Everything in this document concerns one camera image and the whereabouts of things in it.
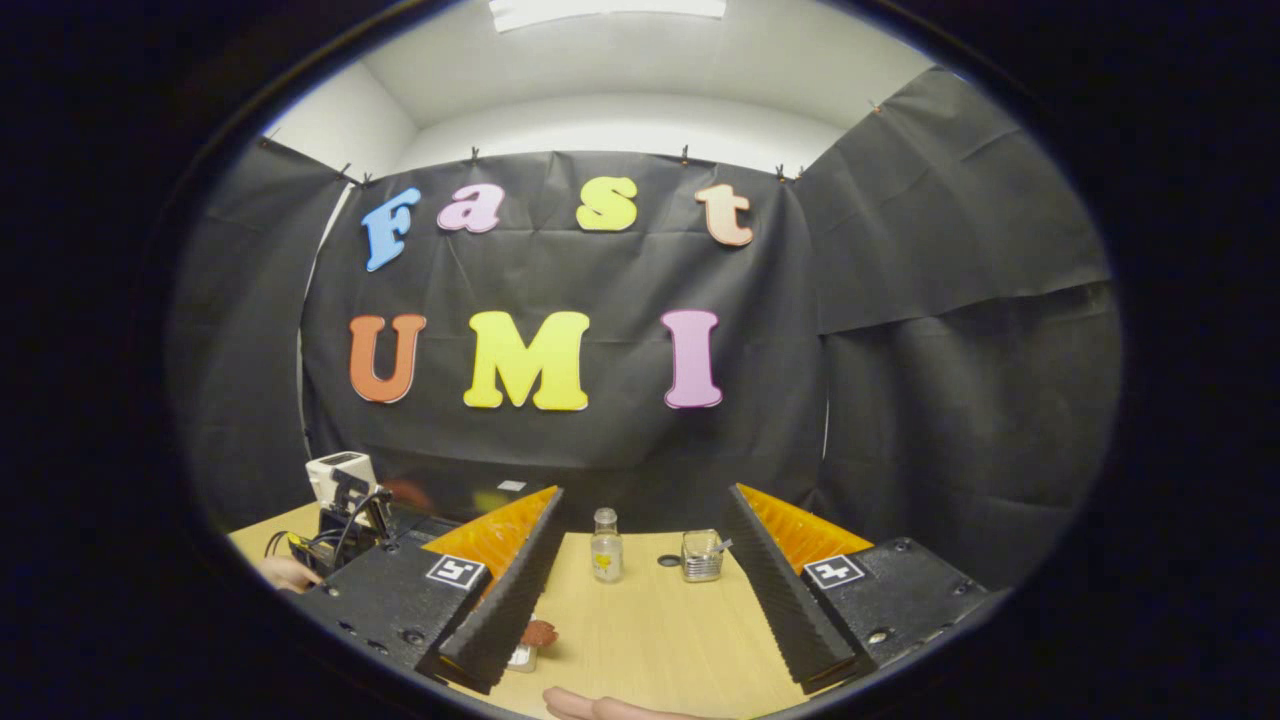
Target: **brown object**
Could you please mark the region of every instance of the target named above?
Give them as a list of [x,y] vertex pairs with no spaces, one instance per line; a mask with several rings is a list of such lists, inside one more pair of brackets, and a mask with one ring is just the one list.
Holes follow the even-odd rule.
[[521,644],[527,644],[532,647],[547,647],[559,638],[559,633],[556,632],[556,625],[545,620],[532,620],[529,626],[525,628],[525,634],[520,637]]

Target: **hand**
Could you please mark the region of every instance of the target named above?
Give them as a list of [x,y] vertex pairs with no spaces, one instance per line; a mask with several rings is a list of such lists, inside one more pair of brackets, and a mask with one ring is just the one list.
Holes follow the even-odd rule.
[[646,710],[612,697],[585,698],[564,688],[543,691],[547,711],[559,720],[707,720],[694,715]]
[[289,589],[297,593],[306,592],[312,583],[320,584],[324,579],[316,575],[311,568],[298,562],[288,555],[273,555],[264,557],[257,565],[266,582],[275,589]]

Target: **wooden table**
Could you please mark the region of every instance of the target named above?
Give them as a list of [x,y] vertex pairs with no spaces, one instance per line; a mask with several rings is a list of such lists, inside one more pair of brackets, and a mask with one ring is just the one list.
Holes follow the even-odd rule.
[[[256,561],[275,530],[310,537],[315,505],[232,533]],[[590,536],[566,533],[534,614],[559,639],[538,655],[532,673],[508,670],[484,702],[554,720],[541,693],[559,685],[586,697],[704,717],[756,717],[804,702],[746,575],[724,555],[721,578],[686,583],[680,568],[658,564],[680,552],[680,533],[623,534],[625,574],[617,584],[591,577]]]

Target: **yellow letter m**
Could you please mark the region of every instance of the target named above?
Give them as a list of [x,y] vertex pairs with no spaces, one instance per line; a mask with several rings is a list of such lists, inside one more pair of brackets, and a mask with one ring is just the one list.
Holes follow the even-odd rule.
[[471,407],[498,407],[495,374],[502,375],[511,404],[520,407],[534,387],[534,379],[543,377],[534,393],[534,405],[540,410],[582,410],[586,393],[579,384],[579,351],[582,333],[591,320],[581,313],[552,313],[538,329],[534,341],[525,341],[516,323],[507,313],[477,313],[471,318],[476,332],[476,365],[471,389],[462,393],[462,402]]

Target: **black fabric backdrop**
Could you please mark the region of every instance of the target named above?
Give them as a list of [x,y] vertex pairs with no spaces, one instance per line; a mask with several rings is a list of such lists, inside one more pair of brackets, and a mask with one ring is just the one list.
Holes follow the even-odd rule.
[[[579,192],[599,176],[630,177],[639,187],[639,217],[623,232],[577,225]],[[474,183],[504,188],[498,227],[442,231],[435,215]],[[740,218],[755,233],[745,247],[723,246],[707,232],[694,193],[717,183],[751,202]],[[404,251],[369,273],[361,219],[408,187],[422,199],[410,210]],[[384,480],[556,483],[567,491],[575,529],[589,528],[602,505],[618,510],[623,532],[709,527],[733,482],[799,502],[817,480],[824,396],[808,277],[803,213],[767,173],[626,152],[549,152],[381,179],[347,202],[306,301],[312,450],[369,452]],[[710,348],[724,398],[716,407],[673,410],[663,401],[672,347],[660,316],[677,309],[719,316]],[[589,406],[463,405],[476,347],[468,322],[488,310],[509,313],[526,343],[549,314],[585,313],[591,325],[580,359]],[[375,360],[383,378],[393,370],[392,318],[428,319],[412,388],[393,405],[367,402],[351,387],[348,323],[362,314],[388,322]]]
[[196,222],[174,291],[166,380],[191,479],[228,530],[314,498],[297,396],[297,327],[344,183],[255,143]]
[[931,69],[795,184],[829,387],[810,507],[1025,577],[1101,466],[1120,327],[1101,238],[1053,163]]

